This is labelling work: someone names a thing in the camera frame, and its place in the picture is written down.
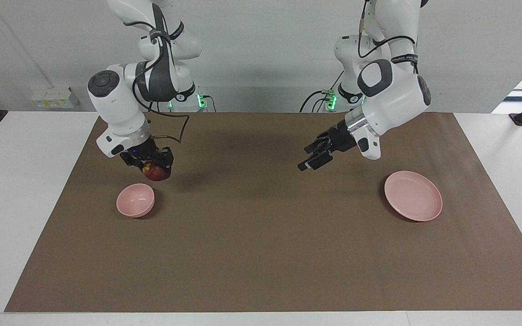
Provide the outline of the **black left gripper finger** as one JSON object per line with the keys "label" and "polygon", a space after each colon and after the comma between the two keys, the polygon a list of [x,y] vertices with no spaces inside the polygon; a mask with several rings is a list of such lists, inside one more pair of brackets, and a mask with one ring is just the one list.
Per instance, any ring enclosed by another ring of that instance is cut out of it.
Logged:
{"label": "black left gripper finger", "polygon": [[320,167],[331,162],[333,159],[331,153],[328,150],[319,150],[311,153],[311,155],[297,165],[299,171],[305,171],[307,169],[317,170]]}
{"label": "black left gripper finger", "polygon": [[331,136],[328,131],[318,134],[308,146],[304,148],[306,154],[319,154],[322,152],[330,153],[332,150]]}

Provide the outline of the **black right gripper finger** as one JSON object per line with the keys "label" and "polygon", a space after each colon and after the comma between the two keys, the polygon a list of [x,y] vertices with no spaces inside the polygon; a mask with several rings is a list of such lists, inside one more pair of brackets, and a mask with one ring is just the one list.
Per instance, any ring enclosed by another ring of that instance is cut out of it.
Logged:
{"label": "black right gripper finger", "polygon": [[138,168],[142,173],[147,173],[149,171],[149,165],[146,165],[145,162],[149,161],[149,157],[147,155],[136,155],[131,154],[128,151],[122,151],[120,153],[120,157],[128,166],[133,166]]}
{"label": "black right gripper finger", "polygon": [[160,175],[170,176],[172,174],[174,155],[170,147],[162,147],[154,150],[152,153],[152,161]]}

